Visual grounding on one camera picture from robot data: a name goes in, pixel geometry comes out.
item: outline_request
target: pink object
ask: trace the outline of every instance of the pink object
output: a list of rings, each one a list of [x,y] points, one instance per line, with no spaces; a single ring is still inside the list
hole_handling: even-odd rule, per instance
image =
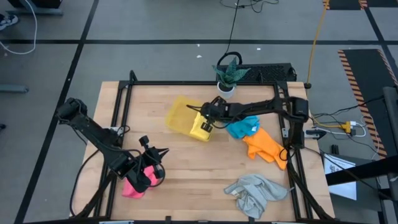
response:
[[[155,185],[157,183],[157,179],[155,177],[154,172],[155,172],[154,166],[149,166],[144,169],[144,174],[150,179],[151,185]],[[144,194],[145,192],[143,193],[136,192],[136,190],[134,189],[134,187],[132,187],[129,181],[127,179],[124,180],[122,196],[129,198],[141,198],[142,196],[144,196]]]

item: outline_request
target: orange cloth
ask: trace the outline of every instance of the orange cloth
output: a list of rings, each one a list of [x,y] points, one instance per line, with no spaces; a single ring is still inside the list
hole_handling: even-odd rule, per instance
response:
[[[258,132],[252,136],[245,136],[243,141],[248,145],[249,158],[254,159],[257,154],[267,162],[276,161],[279,168],[282,170],[286,169],[286,161],[283,161],[279,157],[279,153],[284,148],[275,142],[262,128],[259,128]],[[286,150],[283,150],[283,152],[280,154],[283,159],[286,159],[286,155]]]

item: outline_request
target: yellow cable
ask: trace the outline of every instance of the yellow cable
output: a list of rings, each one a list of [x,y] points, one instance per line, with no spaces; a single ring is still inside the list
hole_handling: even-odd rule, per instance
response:
[[[321,26],[322,26],[322,24],[323,24],[323,19],[325,18],[326,9],[327,9],[328,5],[329,5],[329,0],[326,0],[325,7],[323,7],[322,16],[321,16],[321,19],[320,19],[319,24],[318,24],[318,27],[317,27],[317,32],[316,32],[316,34],[315,34],[315,38],[314,38],[313,43],[312,43],[311,55],[310,55],[310,63],[308,64],[307,84],[310,83],[313,53],[314,53],[314,51],[315,51],[315,46],[317,45],[318,36],[319,36],[320,31],[321,31]],[[319,123],[319,121],[317,121],[317,119],[315,119],[315,118],[313,118],[313,120],[314,120],[318,125],[323,126],[323,127],[326,127],[326,128],[340,128],[340,127],[341,127],[341,126],[339,126],[339,125],[325,125],[325,124],[321,124],[321,123]]]

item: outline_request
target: yellow container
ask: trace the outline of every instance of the yellow container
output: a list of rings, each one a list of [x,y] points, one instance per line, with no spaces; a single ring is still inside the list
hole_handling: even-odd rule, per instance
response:
[[[196,130],[193,130],[193,124],[198,112],[188,108],[187,105],[202,106],[203,103],[197,100],[188,99],[185,96],[178,96],[166,117],[166,125],[176,132],[185,134],[201,141],[209,141],[210,133],[205,136],[205,131],[197,130],[197,125],[195,126]]]

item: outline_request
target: wooden tabletop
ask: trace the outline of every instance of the wooden tabletop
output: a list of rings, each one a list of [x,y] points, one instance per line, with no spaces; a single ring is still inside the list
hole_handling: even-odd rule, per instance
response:
[[[118,82],[102,84],[93,118],[102,127],[109,127],[111,124],[117,87]],[[288,83],[288,87],[290,96],[307,98],[303,83]],[[225,129],[214,130],[210,141],[202,142],[166,127],[165,117],[178,95],[206,102],[217,96],[217,88],[183,85],[133,86],[127,119],[131,130],[124,137],[124,148],[142,150],[138,139],[143,135],[148,135],[151,146],[169,148],[170,152],[162,160],[166,179],[162,185],[149,189],[140,199],[122,197],[124,180],[118,180],[112,219],[164,220],[170,215],[172,220],[247,221],[247,216],[236,208],[236,198],[224,194],[225,187],[242,175],[261,174],[290,188],[287,171],[280,170],[275,163],[269,164],[259,156],[254,160],[248,158],[246,144],[242,140],[233,139]],[[273,97],[274,90],[271,86],[238,86],[228,102],[252,103]],[[282,143],[277,115],[264,114],[259,119],[261,127],[275,141]],[[305,126],[311,127],[310,120]],[[306,139],[305,145],[318,151],[316,140]],[[85,159],[95,150],[89,143]],[[320,156],[306,149],[301,150],[301,153],[309,191],[324,210],[334,217]],[[83,169],[73,201],[75,212],[79,212],[97,190],[102,164],[103,157],[98,154]],[[298,188],[297,190],[301,216],[305,217],[302,194]],[[104,214],[107,198],[108,192],[104,195],[101,214]],[[294,221],[290,194],[282,201],[269,202],[260,220]]]

